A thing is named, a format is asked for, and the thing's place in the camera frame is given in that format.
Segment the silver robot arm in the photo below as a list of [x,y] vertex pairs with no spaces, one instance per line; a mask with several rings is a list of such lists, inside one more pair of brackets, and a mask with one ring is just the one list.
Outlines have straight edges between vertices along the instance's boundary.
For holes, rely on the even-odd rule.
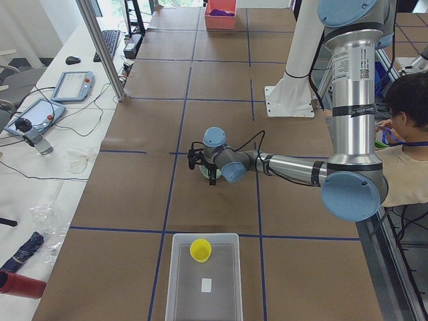
[[205,167],[209,182],[247,171],[320,187],[323,205],[346,221],[372,217],[389,187],[375,154],[375,51],[391,44],[395,1],[303,1],[283,78],[265,88],[270,117],[310,117],[308,83],[318,46],[331,53],[333,155],[306,161],[260,150],[233,149],[225,132],[208,128],[201,148],[188,152],[189,168]]

